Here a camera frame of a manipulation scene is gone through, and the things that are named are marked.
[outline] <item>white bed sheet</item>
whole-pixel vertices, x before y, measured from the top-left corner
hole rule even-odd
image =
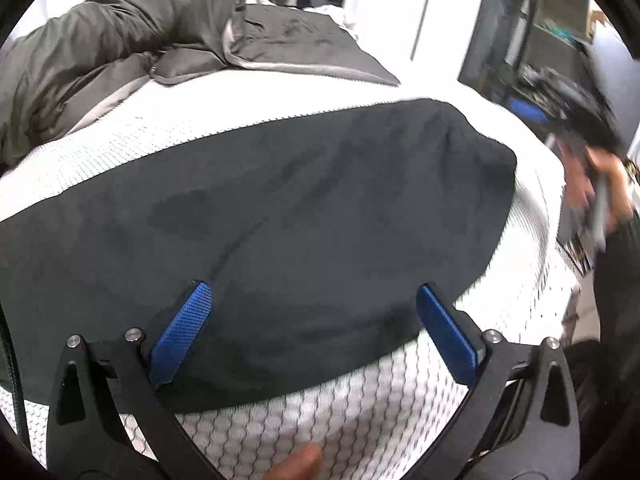
[[[554,251],[564,185],[560,162],[521,121],[473,90],[411,75],[402,82],[391,88],[233,70],[170,88],[149,82],[97,123],[36,148],[3,175],[0,220],[119,164],[188,140],[267,120],[430,97],[452,103],[518,159],[500,243],[484,276],[459,298],[457,308],[481,329],[496,328],[514,342],[538,344],[543,336],[559,336],[572,285]],[[379,362],[304,392],[178,418],[227,478],[258,479],[293,447],[313,440],[324,445],[321,480],[396,480],[434,441],[465,392],[422,332]],[[0,392],[0,409],[13,420],[6,392]],[[28,410],[34,453],[43,462],[48,409],[28,403]],[[151,454],[132,417],[124,420],[134,446]]]

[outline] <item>person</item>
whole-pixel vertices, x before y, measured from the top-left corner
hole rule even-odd
[[[564,198],[571,208],[586,209],[594,197],[587,168],[567,144],[560,148]],[[576,480],[604,478],[635,464],[640,444],[640,218],[627,193],[622,161],[601,148],[587,147],[586,155],[590,166],[609,177],[610,208],[607,248],[596,259],[593,280],[600,341],[565,349],[580,418]],[[264,480],[314,480],[321,466],[322,449],[308,444],[272,467]]]

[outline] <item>metal screw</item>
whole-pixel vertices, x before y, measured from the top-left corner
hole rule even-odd
[[[558,339],[556,339],[555,337],[547,337],[545,339],[545,343],[549,346],[549,348],[551,348],[552,350],[558,350],[560,348],[560,342],[558,341]]]
[[[484,332],[484,340],[489,343],[496,344],[502,341],[502,334],[497,330],[490,328]]]
[[[140,339],[142,337],[142,330],[140,330],[139,328],[129,328],[129,330],[127,330],[124,333],[124,339],[126,339],[127,341],[137,341],[138,339]]]
[[[76,346],[78,346],[80,344],[81,341],[82,341],[82,339],[80,338],[80,336],[76,334],[76,335],[73,335],[69,339],[66,340],[66,345],[69,348],[75,348]]]

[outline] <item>textured white mattress cover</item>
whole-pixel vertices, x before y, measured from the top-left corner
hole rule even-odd
[[[225,130],[340,108],[430,97],[452,103],[483,135],[516,154],[516,189],[506,227],[484,276],[456,303],[481,329],[514,342],[559,336],[575,278],[556,253],[564,185],[560,162],[503,108],[457,82],[406,76],[400,88],[325,76],[223,71],[175,87],[149,82],[97,123],[33,150],[0,178],[0,220],[68,187],[149,153]],[[327,478],[395,480],[434,441],[462,401],[422,332],[391,355],[288,396],[228,410],[178,415],[227,478],[258,479],[298,444],[324,445]],[[14,424],[11,396],[0,409]],[[48,407],[28,402],[34,454],[45,462]],[[136,449],[152,450],[132,416]]]

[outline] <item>white wardrobe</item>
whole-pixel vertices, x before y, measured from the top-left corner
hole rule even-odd
[[[360,45],[390,70],[458,78],[481,0],[344,0]]]

